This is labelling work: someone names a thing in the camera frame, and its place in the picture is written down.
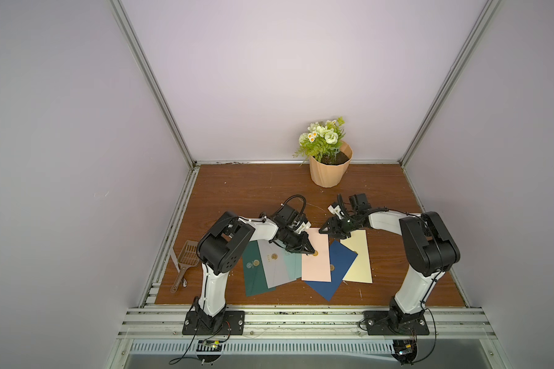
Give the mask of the mint green envelope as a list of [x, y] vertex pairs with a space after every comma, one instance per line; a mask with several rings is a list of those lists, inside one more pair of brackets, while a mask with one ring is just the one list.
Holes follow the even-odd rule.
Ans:
[[286, 252], [284, 254], [286, 270], [290, 281], [295, 281], [302, 276], [302, 255]]

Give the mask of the pink envelope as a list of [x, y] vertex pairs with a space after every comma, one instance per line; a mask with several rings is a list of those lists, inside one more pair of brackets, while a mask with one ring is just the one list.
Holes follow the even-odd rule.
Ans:
[[302, 256], [302, 280], [330, 282], [329, 237], [320, 234], [317, 228], [310, 228], [307, 233], [315, 251]]

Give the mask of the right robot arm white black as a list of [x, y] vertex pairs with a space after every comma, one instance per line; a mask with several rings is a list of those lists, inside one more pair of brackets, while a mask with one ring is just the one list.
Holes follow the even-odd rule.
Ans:
[[390, 208], [374, 208], [366, 195], [349, 197], [347, 209], [341, 195], [329, 206], [332, 217], [319, 233], [343, 240], [352, 232], [374, 229], [400, 235], [409, 268], [389, 310], [365, 311], [359, 326], [368, 335], [428, 335], [426, 302], [441, 277], [460, 260], [460, 250], [436, 212], [413, 214]]

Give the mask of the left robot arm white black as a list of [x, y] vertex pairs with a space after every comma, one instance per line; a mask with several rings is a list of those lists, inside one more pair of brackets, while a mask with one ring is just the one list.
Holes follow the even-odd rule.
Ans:
[[294, 254], [312, 255], [315, 249], [309, 241], [310, 227], [306, 216], [297, 211], [291, 215], [276, 212], [261, 218], [225, 212], [197, 245], [203, 268], [202, 291], [194, 307], [198, 327], [212, 332], [222, 327], [229, 273], [251, 241], [267, 241]]

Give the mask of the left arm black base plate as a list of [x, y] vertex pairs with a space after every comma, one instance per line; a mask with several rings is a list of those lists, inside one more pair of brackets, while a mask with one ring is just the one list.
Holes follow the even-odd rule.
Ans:
[[182, 334], [240, 336], [243, 334], [245, 318], [244, 311], [221, 311], [214, 318], [202, 311], [190, 311], [184, 320]]

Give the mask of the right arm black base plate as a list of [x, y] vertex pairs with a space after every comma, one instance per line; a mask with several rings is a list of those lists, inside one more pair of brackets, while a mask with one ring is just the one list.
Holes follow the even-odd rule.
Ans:
[[406, 315], [397, 311], [365, 311], [360, 324], [368, 335], [420, 336], [429, 335], [424, 311]]

